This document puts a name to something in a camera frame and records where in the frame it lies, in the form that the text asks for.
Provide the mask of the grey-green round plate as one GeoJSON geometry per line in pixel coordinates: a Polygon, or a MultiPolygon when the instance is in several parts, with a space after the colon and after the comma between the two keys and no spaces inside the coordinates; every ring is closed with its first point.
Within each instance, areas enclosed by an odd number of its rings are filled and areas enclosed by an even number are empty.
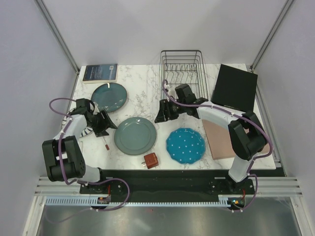
{"type": "Polygon", "coordinates": [[[157,140],[154,125],[146,118],[132,117],[122,121],[114,134],[116,147],[127,155],[149,151],[157,140]]]}

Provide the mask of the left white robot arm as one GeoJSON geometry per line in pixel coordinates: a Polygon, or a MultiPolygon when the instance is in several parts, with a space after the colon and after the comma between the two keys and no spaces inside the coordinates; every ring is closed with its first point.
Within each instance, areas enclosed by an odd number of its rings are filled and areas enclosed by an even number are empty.
{"type": "Polygon", "coordinates": [[[90,185],[96,193],[104,193],[108,181],[101,177],[101,169],[86,165],[80,149],[79,138],[86,128],[91,128],[97,137],[108,136],[107,129],[117,129],[108,113],[99,110],[89,99],[55,98],[49,108],[56,114],[66,117],[66,123],[52,139],[42,143],[42,152],[47,177],[51,182],[64,182],[90,185]],[[76,107],[69,113],[55,110],[52,103],[59,100],[74,102],[76,107]]]}

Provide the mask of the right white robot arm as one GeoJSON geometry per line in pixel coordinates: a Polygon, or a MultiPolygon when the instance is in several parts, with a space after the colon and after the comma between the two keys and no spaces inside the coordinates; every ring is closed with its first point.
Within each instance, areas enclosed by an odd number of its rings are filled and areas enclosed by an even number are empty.
{"type": "Polygon", "coordinates": [[[188,84],[181,84],[174,89],[176,97],[170,93],[166,80],[163,80],[161,89],[166,99],[159,102],[155,123],[186,116],[190,120],[209,121],[228,131],[235,156],[228,170],[225,187],[230,193],[238,193],[250,176],[254,161],[269,156],[273,151],[272,142],[257,115],[252,111],[240,112],[216,105],[203,97],[197,98],[188,84]]]}

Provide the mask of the wire dish rack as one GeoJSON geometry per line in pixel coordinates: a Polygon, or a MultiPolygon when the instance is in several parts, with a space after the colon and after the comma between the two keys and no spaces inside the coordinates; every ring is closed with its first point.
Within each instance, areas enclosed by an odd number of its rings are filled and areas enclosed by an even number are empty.
{"type": "Polygon", "coordinates": [[[168,81],[167,89],[187,84],[197,98],[209,98],[205,65],[200,50],[162,50],[159,77],[160,86],[163,80],[168,81]]]}

